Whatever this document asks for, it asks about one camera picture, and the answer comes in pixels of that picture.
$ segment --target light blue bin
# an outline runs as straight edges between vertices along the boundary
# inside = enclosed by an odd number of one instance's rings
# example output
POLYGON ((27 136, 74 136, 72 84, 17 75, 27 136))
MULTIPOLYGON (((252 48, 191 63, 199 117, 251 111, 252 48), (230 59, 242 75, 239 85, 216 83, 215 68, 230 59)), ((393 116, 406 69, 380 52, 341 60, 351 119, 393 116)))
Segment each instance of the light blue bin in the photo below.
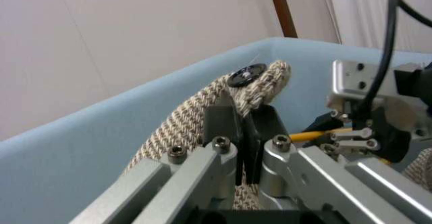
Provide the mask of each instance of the light blue bin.
MULTIPOLYGON (((0 142, 0 223, 64 223, 98 197, 144 139, 183 100, 218 76, 277 59, 292 66, 274 100, 288 132, 326 109, 331 62, 378 63, 380 50, 302 39, 269 38, 232 49, 54 122, 0 142)), ((396 53, 393 65, 432 55, 396 53)))

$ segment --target hex socket screw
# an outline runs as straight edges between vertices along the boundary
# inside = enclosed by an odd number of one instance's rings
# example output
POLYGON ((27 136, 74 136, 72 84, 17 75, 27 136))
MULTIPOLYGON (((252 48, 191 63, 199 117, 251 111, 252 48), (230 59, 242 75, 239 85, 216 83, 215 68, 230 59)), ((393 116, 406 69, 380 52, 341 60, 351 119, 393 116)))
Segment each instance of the hex socket screw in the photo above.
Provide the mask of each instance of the hex socket screw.
POLYGON ((188 157, 185 146, 174 145, 168 148, 168 161, 173 164, 182 164, 188 157))

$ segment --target bolt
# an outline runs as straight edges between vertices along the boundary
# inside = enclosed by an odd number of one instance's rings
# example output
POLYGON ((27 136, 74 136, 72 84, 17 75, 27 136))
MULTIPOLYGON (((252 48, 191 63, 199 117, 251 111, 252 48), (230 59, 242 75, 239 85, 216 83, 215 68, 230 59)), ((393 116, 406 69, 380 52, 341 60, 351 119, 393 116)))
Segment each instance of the bolt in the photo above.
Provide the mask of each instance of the bolt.
POLYGON ((173 164, 182 164, 188 157, 186 147, 174 145, 168 148, 168 161, 173 164))
POLYGON ((373 120, 371 120, 371 119, 366 120, 366 126, 367 127, 371 127, 372 125, 373 125, 373 120))
POLYGON ((364 68, 365 68, 365 64, 363 64, 363 63, 359 63, 359 64, 357 64, 357 70, 361 71, 361 70, 363 70, 364 68))
POLYGON ((340 116, 340 118, 342 119, 342 121, 346 121, 346 120, 349 119, 348 114, 342 114, 342 115, 340 116))
POLYGON ((247 77, 249 77, 251 74, 252 74, 252 73, 250 73, 250 72, 248 72, 248 71, 245 71, 245 72, 243 72, 243 74, 241 74, 241 77, 243 77, 243 78, 247 78, 247 77))
POLYGON ((367 142, 366 142, 366 145, 367 145, 368 147, 375 147, 375 141, 367 141, 367 142))
POLYGON ((291 146, 291 139, 285 135, 276 135, 273 137, 273 148, 279 152, 287 152, 291 146))
POLYGON ((337 115, 339 114, 339 111, 337 111, 337 110, 335 110, 335 109, 333 109, 331 112, 330 112, 330 116, 331 117, 336 117, 337 115))
POLYGON ((359 82, 359 88, 364 89, 366 87, 366 83, 364 81, 359 82))
POLYGON ((225 154, 230 151, 231 142, 228 137, 217 136, 211 141, 213 150, 219 154, 225 154))

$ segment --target white wall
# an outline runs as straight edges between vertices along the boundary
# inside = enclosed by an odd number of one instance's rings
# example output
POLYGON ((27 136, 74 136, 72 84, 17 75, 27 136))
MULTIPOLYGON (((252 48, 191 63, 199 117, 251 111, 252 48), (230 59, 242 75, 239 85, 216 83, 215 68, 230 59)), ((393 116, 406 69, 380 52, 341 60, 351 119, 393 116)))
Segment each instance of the white wall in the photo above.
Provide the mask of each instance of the white wall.
MULTIPOLYGON (((387 17, 387 0, 332 0, 343 44, 381 48, 387 17)), ((414 9, 432 18, 432 0, 405 0, 414 9)), ((399 9, 395 48, 432 52, 432 29, 418 23, 399 9)))
POLYGON ((0 140, 281 35, 272 0, 0 0, 0 140))
POLYGON ((339 43, 327 0, 287 0, 299 38, 339 43))

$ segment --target screw head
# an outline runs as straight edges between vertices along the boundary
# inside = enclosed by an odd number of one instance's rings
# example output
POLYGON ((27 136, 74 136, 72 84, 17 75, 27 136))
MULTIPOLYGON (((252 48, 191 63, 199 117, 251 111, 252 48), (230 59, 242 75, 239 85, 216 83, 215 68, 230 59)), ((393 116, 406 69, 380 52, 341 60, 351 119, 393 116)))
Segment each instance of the screw head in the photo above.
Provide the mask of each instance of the screw head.
POLYGON ((370 148, 372 150, 379 150, 379 145, 378 145, 378 142, 376 142, 376 141, 368 140, 366 142, 366 145, 368 146, 368 148, 370 148))
POLYGON ((168 148, 168 161, 173 164, 182 164, 188 157, 186 147, 174 145, 168 148))
POLYGON ((273 137, 273 148, 280 152, 287 152, 291 146, 291 139, 286 135, 273 137))
POLYGON ((373 120, 372 119, 366 120, 366 126, 367 127, 371 127, 372 125, 373 125, 373 120))
POLYGON ((337 110, 335 110, 335 109, 333 109, 333 110, 331 110, 331 112, 330 112, 330 116, 331 117, 336 117, 337 115, 339 115, 339 111, 337 111, 337 110))
POLYGON ((363 70, 364 68, 365 68, 365 64, 363 64, 363 63, 359 63, 359 64, 357 64, 357 70, 361 71, 361 70, 363 70))
POLYGON ((359 88, 364 89, 366 87, 366 83, 364 81, 359 82, 359 88))
POLYGON ((230 151, 231 141, 228 137, 217 136, 211 141, 213 150, 219 154, 225 154, 230 151))

